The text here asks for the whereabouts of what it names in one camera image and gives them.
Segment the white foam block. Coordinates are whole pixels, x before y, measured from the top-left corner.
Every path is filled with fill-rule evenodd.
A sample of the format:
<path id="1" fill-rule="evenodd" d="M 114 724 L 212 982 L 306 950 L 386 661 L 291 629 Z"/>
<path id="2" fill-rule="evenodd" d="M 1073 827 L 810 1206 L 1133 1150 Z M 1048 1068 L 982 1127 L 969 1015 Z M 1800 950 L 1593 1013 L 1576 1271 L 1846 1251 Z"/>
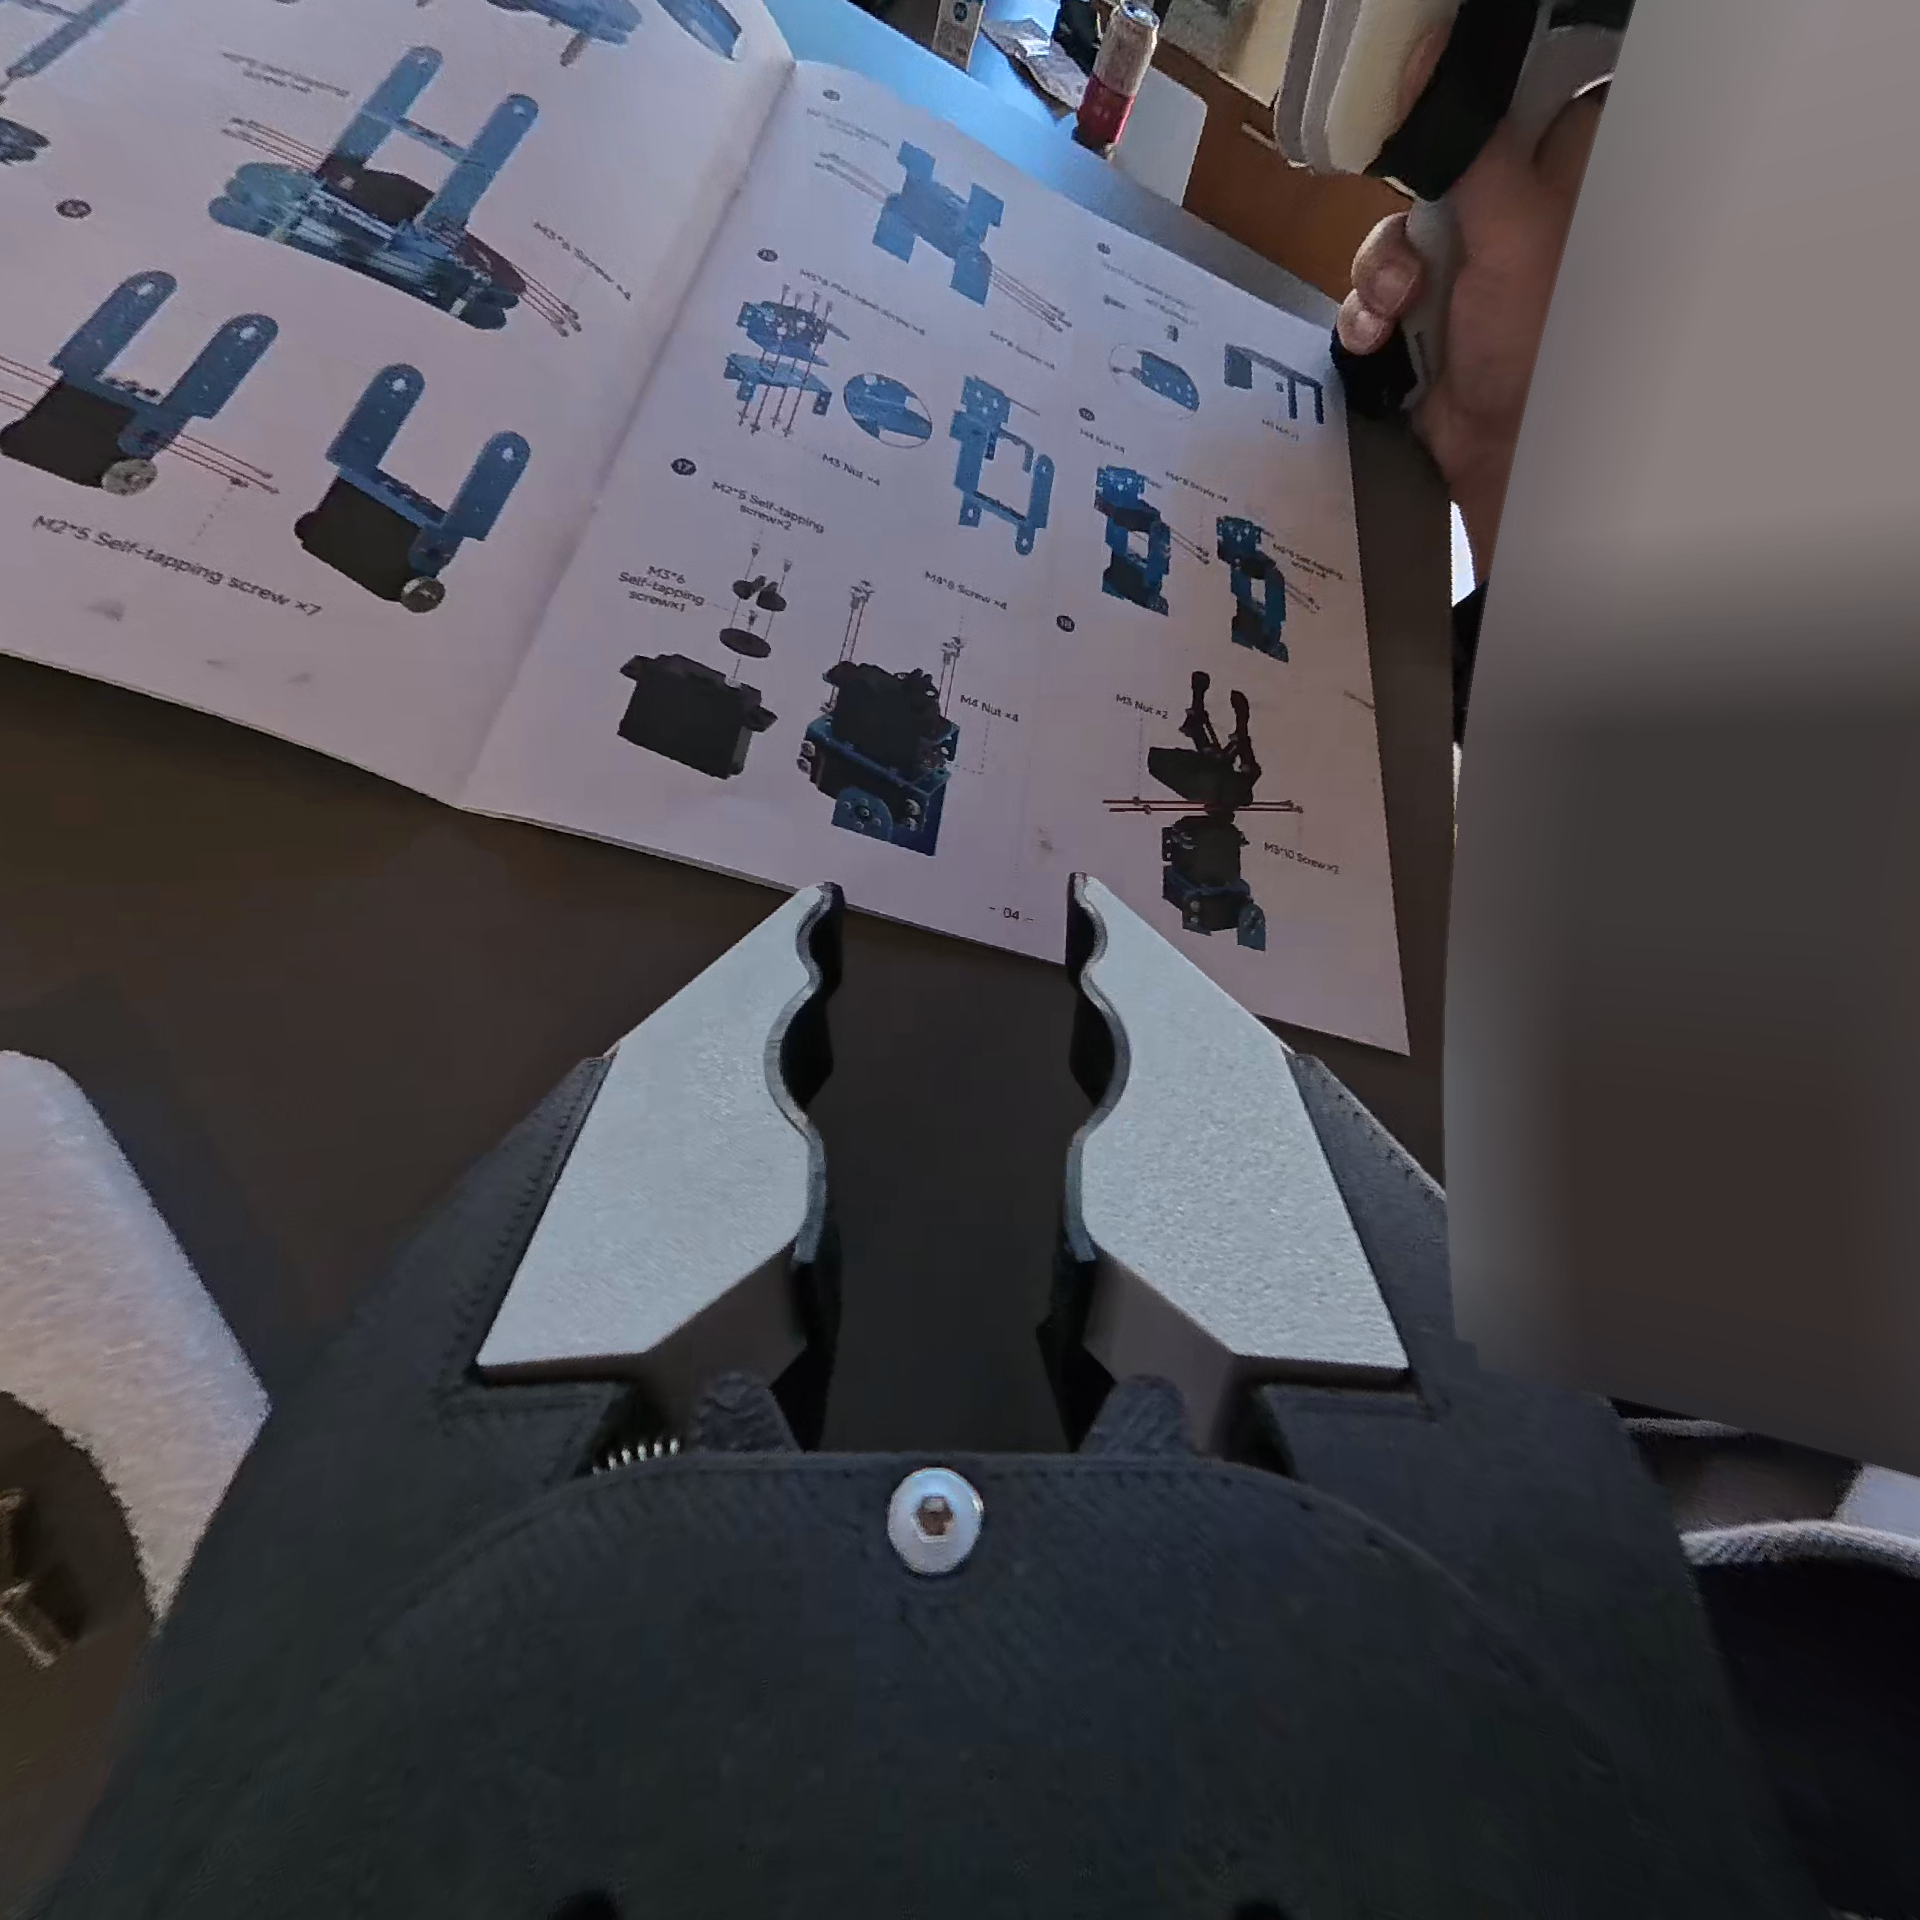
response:
<path id="1" fill-rule="evenodd" d="M 162 1623 L 270 1397 L 105 1119 L 3 1057 L 3 1387 L 102 1476 Z"/>

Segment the person's dark clothing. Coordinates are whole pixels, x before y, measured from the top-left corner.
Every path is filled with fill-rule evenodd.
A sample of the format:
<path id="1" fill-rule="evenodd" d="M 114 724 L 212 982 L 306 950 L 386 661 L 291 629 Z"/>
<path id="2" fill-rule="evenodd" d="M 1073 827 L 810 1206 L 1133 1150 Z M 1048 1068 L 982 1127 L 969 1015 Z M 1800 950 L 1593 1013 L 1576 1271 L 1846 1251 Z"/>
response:
<path id="1" fill-rule="evenodd" d="M 1917 1479 L 1616 1404 L 1835 1915 L 1917 1915 Z"/>

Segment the white cup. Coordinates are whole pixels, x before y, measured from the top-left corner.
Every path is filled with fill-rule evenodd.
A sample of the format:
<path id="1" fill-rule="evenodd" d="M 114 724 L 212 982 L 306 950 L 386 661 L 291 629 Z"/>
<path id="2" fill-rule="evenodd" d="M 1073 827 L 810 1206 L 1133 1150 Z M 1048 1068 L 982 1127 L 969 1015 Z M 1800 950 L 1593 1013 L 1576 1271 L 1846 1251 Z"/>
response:
<path id="1" fill-rule="evenodd" d="M 1141 79 L 1112 165 L 1138 188 L 1182 206 L 1209 102 L 1156 67 Z"/>

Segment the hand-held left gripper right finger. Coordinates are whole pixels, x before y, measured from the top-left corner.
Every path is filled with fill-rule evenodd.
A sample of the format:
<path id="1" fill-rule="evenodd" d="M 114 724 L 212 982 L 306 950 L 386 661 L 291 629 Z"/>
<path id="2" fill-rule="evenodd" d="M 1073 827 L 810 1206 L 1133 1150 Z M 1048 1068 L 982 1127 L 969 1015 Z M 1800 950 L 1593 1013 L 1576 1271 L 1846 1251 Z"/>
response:
<path id="1" fill-rule="evenodd" d="M 1290 1050 L 1088 873 L 1070 881 L 1068 969 L 1092 1111 L 1068 1147 L 1041 1351 L 1070 1442 L 1138 1375 L 1179 1390 L 1195 1444 L 1234 1439 L 1267 1386 L 1409 1390 Z"/>

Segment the red drink can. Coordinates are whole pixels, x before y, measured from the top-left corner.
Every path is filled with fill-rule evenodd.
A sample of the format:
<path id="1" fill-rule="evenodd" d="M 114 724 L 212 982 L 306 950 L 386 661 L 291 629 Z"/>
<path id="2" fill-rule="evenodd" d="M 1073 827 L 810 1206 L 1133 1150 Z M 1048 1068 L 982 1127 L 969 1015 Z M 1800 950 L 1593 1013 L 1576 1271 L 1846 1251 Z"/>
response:
<path id="1" fill-rule="evenodd" d="M 1073 137 L 1112 157 L 1155 61 L 1163 10 L 1147 2 L 1064 2 L 1057 43 L 1086 70 Z"/>

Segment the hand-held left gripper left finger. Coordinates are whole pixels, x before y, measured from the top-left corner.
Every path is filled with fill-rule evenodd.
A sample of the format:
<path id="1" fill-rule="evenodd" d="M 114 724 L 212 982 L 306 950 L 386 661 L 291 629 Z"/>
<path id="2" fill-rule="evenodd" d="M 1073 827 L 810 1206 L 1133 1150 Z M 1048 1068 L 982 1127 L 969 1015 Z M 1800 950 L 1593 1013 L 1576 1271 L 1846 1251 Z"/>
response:
<path id="1" fill-rule="evenodd" d="M 483 1379 L 617 1381 L 673 1434 L 721 1375 L 818 1444 L 838 1329 L 827 998 L 846 901 L 790 899 L 608 1053 L 504 1306 Z"/>

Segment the person's right hand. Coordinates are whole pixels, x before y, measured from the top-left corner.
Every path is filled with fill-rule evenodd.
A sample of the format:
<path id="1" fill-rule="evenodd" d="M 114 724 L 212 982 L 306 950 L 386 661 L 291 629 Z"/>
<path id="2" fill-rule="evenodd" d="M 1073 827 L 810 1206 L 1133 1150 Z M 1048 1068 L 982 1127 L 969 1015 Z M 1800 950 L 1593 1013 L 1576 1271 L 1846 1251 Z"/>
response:
<path id="1" fill-rule="evenodd" d="M 1604 101 L 1606 87 L 1592 87 L 1541 134 L 1502 123 L 1449 195 L 1461 260 L 1448 359 L 1410 421 L 1461 510 L 1477 581 L 1493 570 L 1532 371 Z"/>

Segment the open instruction manual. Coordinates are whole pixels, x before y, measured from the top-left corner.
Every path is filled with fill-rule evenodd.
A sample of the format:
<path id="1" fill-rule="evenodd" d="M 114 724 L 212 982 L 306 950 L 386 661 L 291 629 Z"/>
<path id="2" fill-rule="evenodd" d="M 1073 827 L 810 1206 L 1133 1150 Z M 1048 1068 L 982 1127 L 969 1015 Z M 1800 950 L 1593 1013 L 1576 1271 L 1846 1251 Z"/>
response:
<path id="1" fill-rule="evenodd" d="M 766 5 L 4 5 L 4 655 L 1409 1017 L 1326 333 Z"/>

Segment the small snack packet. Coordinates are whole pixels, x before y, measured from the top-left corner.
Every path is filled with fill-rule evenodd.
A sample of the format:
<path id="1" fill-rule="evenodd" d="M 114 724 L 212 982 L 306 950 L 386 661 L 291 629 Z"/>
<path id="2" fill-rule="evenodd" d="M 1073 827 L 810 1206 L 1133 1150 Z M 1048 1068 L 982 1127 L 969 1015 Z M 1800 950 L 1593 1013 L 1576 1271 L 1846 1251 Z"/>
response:
<path id="1" fill-rule="evenodd" d="M 987 19 L 982 33 L 1025 78 L 1059 107 L 1080 113 L 1088 94 L 1088 70 L 1073 60 L 1052 30 L 1034 19 Z"/>

